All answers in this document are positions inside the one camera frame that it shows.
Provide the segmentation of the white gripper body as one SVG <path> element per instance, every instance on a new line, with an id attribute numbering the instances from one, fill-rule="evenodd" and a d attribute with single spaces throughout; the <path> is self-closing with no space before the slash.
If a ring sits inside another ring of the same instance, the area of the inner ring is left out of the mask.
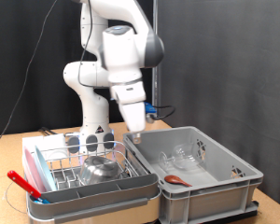
<path id="1" fill-rule="evenodd" d="M 146 127 L 145 104 L 119 104 L 119 111 L 131 133 L 140 133 Z"/>

